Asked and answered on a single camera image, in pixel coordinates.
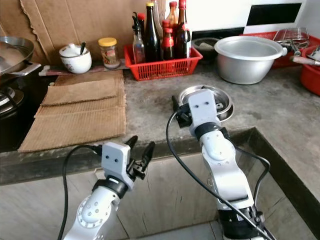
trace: corrugated cardboard mat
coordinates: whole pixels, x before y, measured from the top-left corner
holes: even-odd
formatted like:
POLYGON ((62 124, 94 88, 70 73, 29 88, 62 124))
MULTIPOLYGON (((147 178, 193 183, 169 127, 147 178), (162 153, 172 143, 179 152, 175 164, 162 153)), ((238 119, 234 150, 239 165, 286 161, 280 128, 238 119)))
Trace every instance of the corrugated cardboard mat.
POLYGON ((100 141, 126 131, 122 70, 59 76, 18 149, 34 152, 100 141))

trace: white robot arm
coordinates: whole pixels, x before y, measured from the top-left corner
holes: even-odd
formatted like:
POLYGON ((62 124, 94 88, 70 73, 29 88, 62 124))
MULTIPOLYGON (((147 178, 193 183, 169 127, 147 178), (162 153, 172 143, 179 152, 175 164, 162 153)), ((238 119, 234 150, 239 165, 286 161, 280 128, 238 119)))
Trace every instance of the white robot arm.
POLYGON ((76 212, 76 218, 64 240, 104 240, 113 227, 120 200, 134 187, 136 177, 143 179, 155 147, 151 142, 142 155, 142 161, 130 158, 130 150, 138 137, 126 144, 108 142, 102 146, 101 166, 106 179, 99 179, 92 194, 85 198, 76 212))
MULTIPOLYGON (((266 233, 263 214, 257 211, 247 178, 236 163, 235 147, 221 132, 214 93, 206 88, 198 90, 188 95, 187 104, 183 106, 177 106, 174 97, 172 100, 173 109, 178 114, 177 120, 187 123, 179 122, 179 125, 188 125, 191 135, 200 143, 204 164, 211 176, 210 191, 216 193, 215 196, 219 196, 220 199, 228 201, 234 208, 231 209, 230 205, 226 205, 220 199, 216 201, 224 239, 274 239, 266 233)), ((167 125, 168 144, 170 122, 169 120, 167 125)), ((177 154, 172 153, 186 169, 177 154)))

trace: glass jar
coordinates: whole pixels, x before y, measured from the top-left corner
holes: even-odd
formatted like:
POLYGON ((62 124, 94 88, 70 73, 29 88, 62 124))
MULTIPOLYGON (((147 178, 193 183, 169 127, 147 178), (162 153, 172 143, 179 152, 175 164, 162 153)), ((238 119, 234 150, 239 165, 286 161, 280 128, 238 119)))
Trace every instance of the glass jar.
POLYGON ((104 37, 98 40, 103 64, 107 69, 116 69, 120 65, 117 40, 113 37, 104 37))

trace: black cable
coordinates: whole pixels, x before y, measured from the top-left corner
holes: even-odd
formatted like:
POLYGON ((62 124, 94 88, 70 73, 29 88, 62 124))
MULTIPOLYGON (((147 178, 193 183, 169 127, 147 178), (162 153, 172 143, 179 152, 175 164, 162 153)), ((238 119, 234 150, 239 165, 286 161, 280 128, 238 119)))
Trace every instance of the black cable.
POLYGON ((261 173, 258 181, 256 182, 255 188, 254 188, 253 200, 254 200, 254 204, 257 205, 257 199, 258 199, 258 193, 259 193, 260 185, 261 185, 261 182, 264 179, 264 177, 270 171, 270 162, 267 159, 265 159, 264 157, 262 157, 262 156, 258 156, 258 155, 255 155, 255 154, 251 153, 251 152, 245 151, 245 150, 243 150, 240 147, 235 146, 235 145, 234 145, 234 147, 239 152, 241 152, 243 154, 246 154, 251 158, 255 158, 255 159, 260 160, 260 162, 264 166, 264 171, 261 173))
POLYGON ((240 215, 249 225, 251 225, 255 230, 257 230, 265 239, 267 240, 273 240, 271 237, 269 237, 262 229, 260 229, 256 224, 254 224, 246 215, 244 215, 239 209, 234 207, 229 201, 225 200, 222 196, 220 196, 218 193, 215 193, 212 191, 210 188, 207 187, 205 183, 203 183, 189 168, 188 166, 180 159, 178 154, 176 153, 174 146, 172 145, 170 139, 169 139, 169 127, 171 125, 172 120, 174 117, 177 115, 177 111, 175 111, 169 118, 167 125, 166 125, 166 130, 165 130, 165 136, 166 136, 166 142, 168 144, 168 147, 173 154, 173 156, 177 159, 179 164, 186 170, 186 172, 200 185, 202 186, 205 190, 207 190, 211 195, 219 199, 222 203, 227 205, 230 209, 234 210, 238 215, 240 215))
POLYGON ((79 145, 76 146, 74 149, 72 149, 68 155, 65 157, 63 165, 62 165, 62 179, 63 179, 63 189, 64 189, 64 211, 63 211, 63 220, 62 220, 62 224, 60 227, 60 232, 58 235, 58 239, 57 240, 61 240, 62 236, 64 234, 64 230, 65 230, 65 226, 66 226, 66 222, 67 222, 67 216, 68 216, 68 185, 67 185, 67 164, 69 161, 69 158, 71 157, 71 155, 78 149, 81 148, 88 148, 91 149, 95 152, 97 152, 97 150, 99 151, 99 147, 98 146, 91 146, 91 145, 79 145))

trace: stove top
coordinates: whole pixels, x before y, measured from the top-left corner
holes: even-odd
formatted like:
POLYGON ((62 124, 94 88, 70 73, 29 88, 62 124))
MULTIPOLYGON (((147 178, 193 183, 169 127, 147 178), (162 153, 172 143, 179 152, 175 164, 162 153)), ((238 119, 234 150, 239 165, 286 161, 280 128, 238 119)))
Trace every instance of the stove top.
POLYGON ((0 153, 15 151, 20 147, 49 83, 57 78, 39 76, 40 69, 12 79, 0 87, 0 153))

